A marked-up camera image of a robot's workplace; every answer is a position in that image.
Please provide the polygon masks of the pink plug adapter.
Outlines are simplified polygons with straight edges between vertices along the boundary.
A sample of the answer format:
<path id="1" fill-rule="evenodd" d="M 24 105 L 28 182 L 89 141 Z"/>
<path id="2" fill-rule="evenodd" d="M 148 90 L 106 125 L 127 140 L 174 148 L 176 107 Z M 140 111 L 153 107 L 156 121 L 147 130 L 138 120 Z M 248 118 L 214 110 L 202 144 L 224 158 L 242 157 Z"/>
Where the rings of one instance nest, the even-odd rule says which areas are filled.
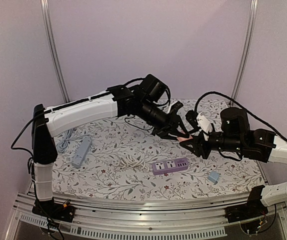
<path id="1" fill-rule="evenodd" d="M 191 135 L 189 135 L 189 137 L 177 137 L 177 140 L 181 143 L 181 142 L 184 142 L 184 141 L 188 141 L 188 140 L 191 140 L 193 139 L 193 137 Z"/>

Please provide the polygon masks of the purple power strip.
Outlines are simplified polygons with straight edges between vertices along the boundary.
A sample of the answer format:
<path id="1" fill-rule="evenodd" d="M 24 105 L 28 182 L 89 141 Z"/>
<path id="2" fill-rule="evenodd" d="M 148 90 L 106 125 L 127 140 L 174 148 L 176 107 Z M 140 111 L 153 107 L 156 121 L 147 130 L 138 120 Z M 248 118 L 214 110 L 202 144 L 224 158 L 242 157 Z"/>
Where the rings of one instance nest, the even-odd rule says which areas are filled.
<path id="1" fill-rule="evenodd" d="M 162 160 L 152 164 L 152 172 L 155 176 L 184 171 L 188 168 L 189 162 L 185 157 L 173 160 Z"/>

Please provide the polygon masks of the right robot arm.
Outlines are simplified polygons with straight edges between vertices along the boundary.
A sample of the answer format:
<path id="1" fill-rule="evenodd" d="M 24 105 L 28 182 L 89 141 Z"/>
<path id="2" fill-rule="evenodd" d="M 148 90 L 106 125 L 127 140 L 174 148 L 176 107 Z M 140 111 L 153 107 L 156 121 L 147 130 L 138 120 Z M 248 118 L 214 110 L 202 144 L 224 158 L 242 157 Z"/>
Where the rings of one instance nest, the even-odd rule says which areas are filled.
<path id="1" fill-rule="evenodd" d="M 230 152 L 235 153 L 239 161 L 246 158 L 287 165 L 287 140 L 282 139 L 274 129 L 251 130 L 245 109 L 229 107 L 222 110 L 221 131 L 215 131 L 204 115 L 192 110 L 186 113 L 185 118 L 198 135 L 189 136 L 180 145 L 197 157 L 207 159 L 212 151 L 220 155 Z M 246 218 L 253 218 L 262 206 L 268 207 L 285 201 L 287 182 L 257 186 L 251 190 L 248 203 L 242 206 L 242 214 Z"/>

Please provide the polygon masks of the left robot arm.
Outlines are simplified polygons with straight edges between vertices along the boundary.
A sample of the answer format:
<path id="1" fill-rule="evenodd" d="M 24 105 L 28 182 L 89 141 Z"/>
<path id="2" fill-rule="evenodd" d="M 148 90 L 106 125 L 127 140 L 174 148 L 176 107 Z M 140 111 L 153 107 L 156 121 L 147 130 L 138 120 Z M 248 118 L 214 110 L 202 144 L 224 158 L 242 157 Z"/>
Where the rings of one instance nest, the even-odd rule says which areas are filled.
<path id="1" fill-rule="evenodd" d="M 148 74 L 73 102 L 51 107 L 36 105 L 31 145 L 39 210 L 47 217 L 58 213 L 57 204 L 52 202 L 52 168 L 58 157 L 54 137 L 67 130 L 105 118 L 134 115 L 153 127 L 154 136 L 167 140 L 188 138 L 190 134 L 177 114 L 182 104 L 176 102 L 164 112 L 157 103 L 164 93 L 170 93 L 169 87 Z"/>

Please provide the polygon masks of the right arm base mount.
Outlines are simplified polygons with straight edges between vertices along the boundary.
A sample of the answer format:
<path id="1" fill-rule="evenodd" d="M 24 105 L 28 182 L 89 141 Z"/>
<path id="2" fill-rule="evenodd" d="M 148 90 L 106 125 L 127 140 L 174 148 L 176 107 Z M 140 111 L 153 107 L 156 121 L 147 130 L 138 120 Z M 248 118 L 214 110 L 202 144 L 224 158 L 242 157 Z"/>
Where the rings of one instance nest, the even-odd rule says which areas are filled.
<path id="1" fill-rule="evenodd" d="M 260 200 L 253 200 L 243 204 L 228 206 L 224 209 L 224 212 L 224 217 L 228 222 L 234 223 L 266 215 L 268 208 Z"/>

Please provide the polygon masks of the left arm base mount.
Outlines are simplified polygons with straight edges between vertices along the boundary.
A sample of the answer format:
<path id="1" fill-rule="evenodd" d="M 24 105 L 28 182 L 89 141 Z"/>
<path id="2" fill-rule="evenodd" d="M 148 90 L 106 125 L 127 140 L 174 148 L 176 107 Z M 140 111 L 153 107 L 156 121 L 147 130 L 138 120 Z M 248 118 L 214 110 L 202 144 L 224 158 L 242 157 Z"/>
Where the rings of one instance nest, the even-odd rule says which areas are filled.
<path id="1" fill-rule="evenodd" d="M 47 201 L 40 201 L 36 197 L 32 213 L 35 215 L 47 217 L 53 220 L 72 223 L 75 216 L 76 208 L 67 199 L 64 203 L 56 203 L 54 198 Z"/>

